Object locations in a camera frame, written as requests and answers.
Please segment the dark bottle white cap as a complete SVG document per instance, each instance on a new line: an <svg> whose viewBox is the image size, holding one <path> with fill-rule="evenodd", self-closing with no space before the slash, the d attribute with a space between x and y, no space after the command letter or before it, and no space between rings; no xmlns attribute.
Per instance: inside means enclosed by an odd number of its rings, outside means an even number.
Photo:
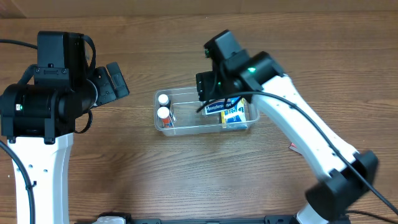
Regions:
<svg viewBox="0 0 398 224"><path fill-rule="evenodd" d="M160 105L161 107L166 107L166 108L168 108L168 109L171 108L172 101L171 101L171 99L169 98L169 96L166 95L166 94L161 94L161 95L159 95L159 96L158 96L158 102L159 102L159 105Z"/></svg>

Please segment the red orange medicine box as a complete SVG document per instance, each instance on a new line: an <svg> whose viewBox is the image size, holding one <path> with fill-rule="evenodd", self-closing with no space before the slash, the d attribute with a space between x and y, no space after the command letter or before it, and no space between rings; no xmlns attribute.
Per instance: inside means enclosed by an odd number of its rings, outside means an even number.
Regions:
<svg viewBox="0 0 398 224"><path fill-rule="evenodd" d="M290 143L289 149L291 149L299 154L302 154L301 150L294 143Z"/></svg>

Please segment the blue yellow VapoDrops box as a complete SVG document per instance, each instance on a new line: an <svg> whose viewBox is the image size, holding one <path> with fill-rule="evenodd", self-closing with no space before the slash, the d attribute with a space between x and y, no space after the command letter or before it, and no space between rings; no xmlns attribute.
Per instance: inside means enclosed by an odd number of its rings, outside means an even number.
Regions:
<svg viewBox="0 0 398 224"><path fill-rule="evenodd" d="M247 129L245 102L243 99L231 109L221 112L221 124L223 129Z"/></svg>

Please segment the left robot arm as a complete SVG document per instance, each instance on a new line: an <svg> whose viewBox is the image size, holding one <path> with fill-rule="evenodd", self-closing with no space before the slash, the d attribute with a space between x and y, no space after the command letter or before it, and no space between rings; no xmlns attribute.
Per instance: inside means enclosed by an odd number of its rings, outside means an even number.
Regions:
<svg viewBox="0 0 398 224"><path fill-rule="evenodd" d="M37 62L1 95L1 148L11 157L18 223L68 223L68 167L75 122L128 96L115 62L96 66L92 39L41 31Z"/></svg>

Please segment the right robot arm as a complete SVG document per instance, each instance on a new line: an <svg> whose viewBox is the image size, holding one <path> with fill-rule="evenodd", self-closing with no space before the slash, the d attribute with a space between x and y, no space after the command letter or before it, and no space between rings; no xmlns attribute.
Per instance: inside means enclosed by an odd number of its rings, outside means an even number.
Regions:
<svg viewBox="0 0 398 224"><path fill-rule="evenodd" d="M307 205L294 222L342 222L347 208L374 182L376 155L360 153L334 133L267 52L250 56L229 30L210 39L204 49L212 71L196 75L200 101L243 97L282 130L318 179L306 191Z"/></svg>

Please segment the white bandage box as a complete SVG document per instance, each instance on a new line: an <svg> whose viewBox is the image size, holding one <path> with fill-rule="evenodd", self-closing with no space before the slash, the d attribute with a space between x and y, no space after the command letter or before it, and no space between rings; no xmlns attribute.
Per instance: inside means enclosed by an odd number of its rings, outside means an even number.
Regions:
<svg viewBox="0 0 398 224"><path fill-rule="evenodd" d="M217 100L214 103L210 103L209 105L205 106L203 109L203 115L210 115L215 113L220 113L225 111L226 109L230 108L234 103L239 101L239 97L229 98L226 102L224 99Z"/></svg>

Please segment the orange bottle white cap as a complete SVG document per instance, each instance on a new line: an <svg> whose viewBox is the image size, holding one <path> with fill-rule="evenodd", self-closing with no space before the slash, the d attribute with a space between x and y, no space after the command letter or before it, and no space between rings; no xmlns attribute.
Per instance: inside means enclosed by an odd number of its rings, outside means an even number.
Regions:
<svg viewBox="0 0 398 224"><path fill-rule="evenodd" d="M164 128L172 128L174 126L173 118L170 110L162 106L157 110L157 116L161 119Z"/></svg>

